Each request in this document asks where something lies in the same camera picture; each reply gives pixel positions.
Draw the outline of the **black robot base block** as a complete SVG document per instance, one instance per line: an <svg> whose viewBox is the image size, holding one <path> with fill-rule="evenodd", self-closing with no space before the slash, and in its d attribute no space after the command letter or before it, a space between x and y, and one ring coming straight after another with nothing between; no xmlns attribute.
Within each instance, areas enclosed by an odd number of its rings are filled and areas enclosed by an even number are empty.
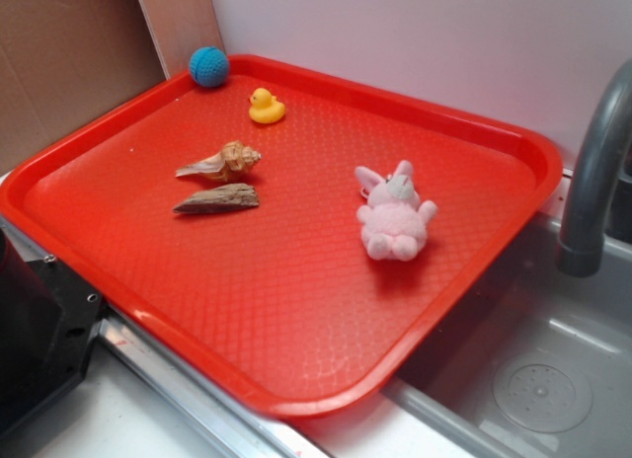
<svg viewBox="0 0 632 458"><path fill-rule="evenodd" d="M104 308L67 264L26 261L1 235L2 436L83 381Z"/></svg>

